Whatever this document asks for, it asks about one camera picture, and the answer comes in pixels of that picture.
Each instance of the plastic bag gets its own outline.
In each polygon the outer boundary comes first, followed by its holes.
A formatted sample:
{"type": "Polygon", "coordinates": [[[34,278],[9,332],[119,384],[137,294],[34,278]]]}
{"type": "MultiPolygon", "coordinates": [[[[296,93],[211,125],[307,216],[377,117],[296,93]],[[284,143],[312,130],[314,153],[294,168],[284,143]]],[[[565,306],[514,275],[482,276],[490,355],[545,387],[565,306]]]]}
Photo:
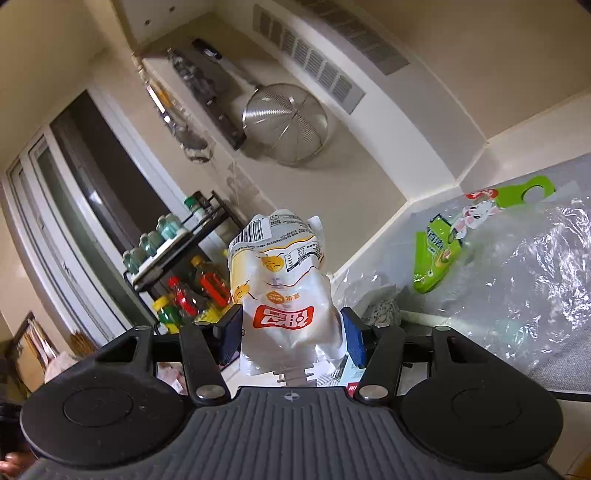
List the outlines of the plastic bag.
{"type": "Polygon", "coordinates": [[[398,297],[419,312],[406,319],[449,325],[524,373],[587,334],[591,210],[563,199],[572,190],[489,218],[437,288],[398,297]]]}
{"type": "Polygon", "coordinates": [[[242,303],[241,370],[246,375],[311,367],[340,359],[345,343],[328,278],[318,217],[289,210],[256,215],[232,241],[228,263],[234,302],[242,303]]]}
{"type": "Polygon", "coordinates": [[[524,205],[539,194],[550,197],[556,189],[548,177],[535,176],[525,183],[478,190],[465,195],[471,202],[436,215],[426,230],[416,233],[413,287],[426,293],[437,287],[450,266],[461,256],[464,242],[493,215],[524,205]]]}

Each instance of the person's hand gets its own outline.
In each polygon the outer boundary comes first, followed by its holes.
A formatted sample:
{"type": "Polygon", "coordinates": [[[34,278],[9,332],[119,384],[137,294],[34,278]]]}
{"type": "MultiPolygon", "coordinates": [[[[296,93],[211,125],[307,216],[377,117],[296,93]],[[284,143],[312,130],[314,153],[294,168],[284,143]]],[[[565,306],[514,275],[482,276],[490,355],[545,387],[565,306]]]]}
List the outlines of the person's hand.
{"type": "Polygon", "coordinates": [[[32,452],[7,453],[6,461],[0,462],[0,473],[16,478],[34,463],[35,456],[32,452]]]}

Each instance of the handle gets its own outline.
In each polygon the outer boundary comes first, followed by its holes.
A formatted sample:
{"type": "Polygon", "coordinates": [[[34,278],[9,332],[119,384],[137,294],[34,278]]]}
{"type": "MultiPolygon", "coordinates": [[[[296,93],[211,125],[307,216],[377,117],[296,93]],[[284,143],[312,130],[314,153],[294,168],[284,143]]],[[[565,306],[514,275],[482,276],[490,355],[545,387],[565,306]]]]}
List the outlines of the handle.
{"type": "Polygon", "coordinates": [[[254,78],[252,78],[247,72],[242,70],[240,67],[234,65],[230,60],[224,58],[219,50],[212,47],[209,43],[202,40],[201,38],[196,38],[193,40],[193,47],[201,52],[205,58],[211,60],[212,62],[217,63],[220,67],[222,67],[226,72],[230,75],[234,74],[240,77],[242,80],[247,82],[249,85],[252,85],[257,90],[262,87],[260,83],[258,83],[254,78]]]}
{"type": "Polygon", "coordinates": [[[219,62],[222,59],[222,54],[201,38],[193,40],[193,47],[211,61],[219,62]]]}

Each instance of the glass bottle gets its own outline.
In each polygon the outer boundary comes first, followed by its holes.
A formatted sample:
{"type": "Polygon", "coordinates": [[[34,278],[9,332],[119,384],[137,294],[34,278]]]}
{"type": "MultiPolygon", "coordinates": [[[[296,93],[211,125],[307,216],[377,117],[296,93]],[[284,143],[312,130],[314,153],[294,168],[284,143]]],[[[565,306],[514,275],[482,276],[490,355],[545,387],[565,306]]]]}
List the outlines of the glass bottle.
{"type": "Polygon", "coordinates": [[[146,252],[141,248],[135,247],[131,249],[131,257],[134,259],[136,265],[141,266],[146,261],[146,252]]]}
{"type": "Polygon", "coordinates": [[[137,275],[139,271],[139,265],[135,262],[135,259],[131,255],[131,252],[127,250],[123,252],[123,265],[129,273],[131,273],[132,275],[137,275]]]}
{"type": "Polygon", "coordinates": [[[183,224],[175,214],[169,213],[165,218],[166,223],[174,230],[175,235],[181,228],[183,228],[183,224]]]}
{"type": "Polygon", "coordinates": [[[168,224],[164,215],[158,218],[158,225],[156,230],[160,232],[160,235],[166,240],[172,240],[176,235],[176,230],[168,224]]]}
{"type": "Polygon", "coordinates": [[[148,234],[148,241],[152,244],[152,246],[157,250],[164,243],[164,238],[160,235],[159,232],[156,230],[152,230],[148,234]]]}
{"type": "Polygon", "coordinates": [[[145,254],[148,257],[155,257],[156,256],[156,253],[157,253],[156,249],[150,243],[150,240],[148,239],[148,235],[146,235],[145,233],[142,233],[142,235],[139,237],[139,247],[145,252],[145,254]]]}

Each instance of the white snack bag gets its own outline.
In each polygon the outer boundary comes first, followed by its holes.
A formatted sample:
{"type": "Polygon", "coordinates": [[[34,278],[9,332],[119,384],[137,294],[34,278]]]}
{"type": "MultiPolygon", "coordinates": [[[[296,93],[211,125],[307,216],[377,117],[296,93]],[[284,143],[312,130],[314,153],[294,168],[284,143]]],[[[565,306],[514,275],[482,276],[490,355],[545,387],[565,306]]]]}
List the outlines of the white snack bag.
{"type": "Polygon", "coordinates": [[[307,368],[346,353],[324,258],[318,217],[289,210],[256,215],[230,243],[232,298],[242,303],[240,368],[258,375],[307,368]]]}

